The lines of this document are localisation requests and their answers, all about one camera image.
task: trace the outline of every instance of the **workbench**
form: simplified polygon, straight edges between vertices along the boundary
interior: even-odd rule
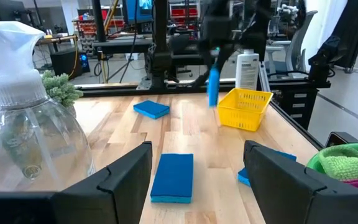
[[[133,105],[144,100],[170,105],[170,114],[154,120],[136,113]],[[318,151],[274,105],[267,108],[257,132],[221,126],[205,93],[82,98],[75,108],[96,170],[152,141],[152,176],[140,223],[264,223],[252,189],[237,181],[244,167],[244,142],[254,140],[294,154],[302,164]],[[191,204],[151,204],[151,184],[162,153],[194,154]]]

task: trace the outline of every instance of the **small plant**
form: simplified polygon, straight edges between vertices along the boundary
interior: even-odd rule
[[[54,75],[51,71],[45,71],[42,75],[42,83],[48,96],[66,108],[73,106],[74,101],[84,95],[68,82],[67,74]]]

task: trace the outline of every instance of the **gray floor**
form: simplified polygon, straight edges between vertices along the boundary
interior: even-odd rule
[[[70,47],[70,45],[60,46],[62,49]],[[42,49],[37,47],[34,55],[36,67],[40,67],[48,59],[48,48],[44,46]],[[284,52],[274,54],[275,60],[283,60]],[[115,55],[109,61],[109,74],[113,74],[117,69],[121,68],[126,59],[123,55]],[[225,64],[221,77],[234,78],[236,71],[236,56],[233,55]],[[102,83],[101,76],[93,74],[96,60],[89,60],[91,73],[82,74],[71,82],[76,85],[80,84],[97,84]],[[199,66],[189,66],[193,76],[189,74],[181,74],[178,76],[180,80],[195,79],[200,73],[204,73],[205,68]],[[122,76],[122,69],[109,83],[117,83]],[[344,73],[340,68],[335,68],[336,76],[330,78],[331,88],[321,89],[316,99],[311,122],[308,131],[322,144],[325,144],[331,131],[345,131],[358,139],[358,58],[355,70],[352,74]],[[140,79],[145,76],[144,60],[142,56],[138,60],[131,62],[127,72],[122,79],[124,83],[139,83]]]

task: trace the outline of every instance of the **green cloth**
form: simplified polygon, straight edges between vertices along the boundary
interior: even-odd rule
[[[318,154],[325,173],[337,180],[358,179],[358,151],[349,146],[332,146]]]

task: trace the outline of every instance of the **white bottle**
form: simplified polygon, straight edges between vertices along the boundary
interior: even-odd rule
[[[237,56],[236,88],[256,90],[259,72],[259,54],[245,49]]]

